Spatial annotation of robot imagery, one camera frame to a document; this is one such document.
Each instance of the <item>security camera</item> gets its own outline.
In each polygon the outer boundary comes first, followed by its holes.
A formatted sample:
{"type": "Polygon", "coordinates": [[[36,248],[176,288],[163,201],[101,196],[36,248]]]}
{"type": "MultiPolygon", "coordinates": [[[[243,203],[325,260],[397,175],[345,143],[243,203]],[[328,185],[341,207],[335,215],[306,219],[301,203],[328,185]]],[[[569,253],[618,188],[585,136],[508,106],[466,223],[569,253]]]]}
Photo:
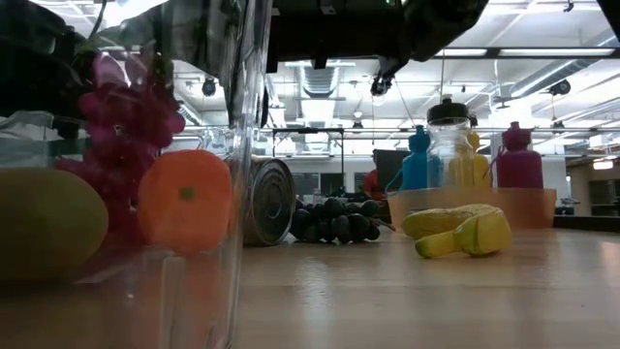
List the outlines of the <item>security camera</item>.
{"type": "Polygon", "coordinates": [[[562,81],[549,87],[549,93],[553,96],[564,96],[569,94],[569,92],[571,92],[571,83],[568,82],[566,79],[563,79],[562,81]]]}
{"type": "Polygon", "coordinates": [[[206,97],[212,97],[215,94],[215,80],[206,78],[202,84],[202,94],[206,97]]]}
{"type": "Polygon", "coordinates": [[[387,77],[375,77],[370,85],[370,94],[377,97],[383,96],[388,93],[389,88],[391,87],[391,78],[387,77]]]}

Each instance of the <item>fluorescent light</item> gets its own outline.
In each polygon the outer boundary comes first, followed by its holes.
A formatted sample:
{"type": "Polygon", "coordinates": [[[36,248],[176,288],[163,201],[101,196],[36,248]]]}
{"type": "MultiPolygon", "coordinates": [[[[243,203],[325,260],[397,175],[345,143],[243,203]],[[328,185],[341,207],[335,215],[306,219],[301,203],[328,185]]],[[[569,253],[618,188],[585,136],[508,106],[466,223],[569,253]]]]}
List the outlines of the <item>fluorescent light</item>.
{"type": "Polygon", "coordinates": [[[597,161],[592,163],[594,170],[609,170],[613,169],[613,161],[597,161]]]}
{"type": "MultiPolygon", "coordinates": [[[[328,61],[327,67],[355,67],[356,62],[341,62],[341,61],[328,61]]],[[[296,61],[296,62],[286,62],[284,66],[287,68],[304,68],[304,67],[312,67],[312,63],[310,61],[296,61]]]]}
{"type": "Polygon", "coordinates": [[[503,48],[501,56],[579,56],[596,55],[608,56],[615,48],[503,48]]]}
{"type": "Polygon", "coordinates": [[[437,57],[454,57],[454,56],[484,56],[486,48],[446,48],[440,50],[435,56],[437,57]]]}
{"type": "Polygon", "coordinates": [[[198,136],[173,136],[172,139],[174,141],[200,141],[201,138],[198,136]]]}
{"type": "Polygon", "coordinates": [[[346,128],[345,132],[355,132],[355,133],[391,133],[391,132],[399,132],[400,129],[397,128],[364,128],[364,129],[354,129],[354,128],[346,128]]]}

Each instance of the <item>ceiling duct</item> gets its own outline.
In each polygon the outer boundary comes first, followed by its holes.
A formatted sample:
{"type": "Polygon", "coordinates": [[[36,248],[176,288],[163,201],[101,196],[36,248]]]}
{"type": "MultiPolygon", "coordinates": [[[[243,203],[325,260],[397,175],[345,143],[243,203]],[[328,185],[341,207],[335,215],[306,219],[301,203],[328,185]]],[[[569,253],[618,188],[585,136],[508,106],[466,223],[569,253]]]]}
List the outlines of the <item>ceiling duct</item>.
{"type": "Polygon", "coordinates": [[[328,98],[338,86],[340,78],[339,67],[314,69],[312,67],[299,68],[299,76],[303,92],[310,98],[328,98]]]}
{"type": "MultiPolygon", "coordinates": [[[[594,39],[583,44],[584,47],[593,48],[617,48],[620,46],[618,39],[615,37],[611,29],[605,30],[597,35],[594,39]]],[[[576,74],[593,64],[599,62],[600,59],[573,59],[573,60],[557,60],[539,69],[536,73],[529,77],[509,86],[508,89],[502,88],[501,95],[495,94],[494,102],[507,102],[518,98],[524,98],[536,92],[540,92],[549,86],[576,74]]],[[[498,91],[496,85],[486,87],[482,92],[498,91]]],[[[490,102],[487,96],[477,96],[466,103],[470,110],[476,110],[483,106],[486,102],[490,102]]]]}
{"type": "MultiPolygon", "coordinates": [[[[597,35],[594,39],[584,44],[584,46],[588,48],[617,48],[618,45],[618,39],[611,29],[605,30],[605,32],[597,35]]],[[[523,98],[539,92],[599,61],[600,59],[575,59],[570,61],[555,61],[548,64],[536,73],[513,85],[511,87],[511,99],[523,98]]]]}
{"type": "MultiPolygon", "coordinates": [[[[311,98],[301,101],[301,113],[311,126],[328,127],[336,107],[336,102],[328,98],[336,90],[339,80],[340,67],[299,68],[299,81],[301,81],[299,94],[302,97],[311,98]],[[323,126],[317,126],[317,122],[322,122],[323,126]]],[[[311,152],[328,151],[328,135],[325,133],[305,135],[305,142],[307,149],[311,152]]]]}

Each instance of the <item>window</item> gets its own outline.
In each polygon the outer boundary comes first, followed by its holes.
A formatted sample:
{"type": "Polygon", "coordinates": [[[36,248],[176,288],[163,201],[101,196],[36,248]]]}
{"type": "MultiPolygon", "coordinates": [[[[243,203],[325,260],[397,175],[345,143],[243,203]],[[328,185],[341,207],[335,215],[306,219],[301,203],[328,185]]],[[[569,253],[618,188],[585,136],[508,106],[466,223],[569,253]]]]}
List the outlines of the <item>window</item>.
{"type": "Polygon", "coordinates": [[[342,174],[321,174],[321,194],[329,195],[344,186],[342,174]]]}
{"type": "Polygon", "coordinates": [[[355,182],[356,182],[356,193],[364,192],[364,179],[368,173],[356,173],[355,174],[355,182]]]}
{"type": "Polygon", "coordinates": [[[294,190],[299,198],[304,195],[314,195],[319,188],[319,174],[293,174],[294,190]]]}

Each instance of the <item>banana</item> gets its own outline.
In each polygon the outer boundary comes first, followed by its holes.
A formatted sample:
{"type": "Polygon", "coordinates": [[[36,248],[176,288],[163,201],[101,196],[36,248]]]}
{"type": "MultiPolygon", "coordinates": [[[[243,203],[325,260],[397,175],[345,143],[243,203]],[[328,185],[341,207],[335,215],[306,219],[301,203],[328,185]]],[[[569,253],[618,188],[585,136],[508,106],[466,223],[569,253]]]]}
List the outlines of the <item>banana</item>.
{"type": "Polygon", "coordinates": [[[493,209],[495,209],[494,206],[484,204],[427,209],[407,216],[403,220],[401,228],[409,237],[420,239],[451,231],[467,219],[493,209]]]}
{"type": "Polygon", "coordinates": [[[453,230],[420,238],[416,241],[416,251],[424,258],[459,251],[470,256],[483,256],[506,249],[511,243],[512,231],[506,215],[501,209],[490,206],[490,209],[481,210],[453,230]]]}

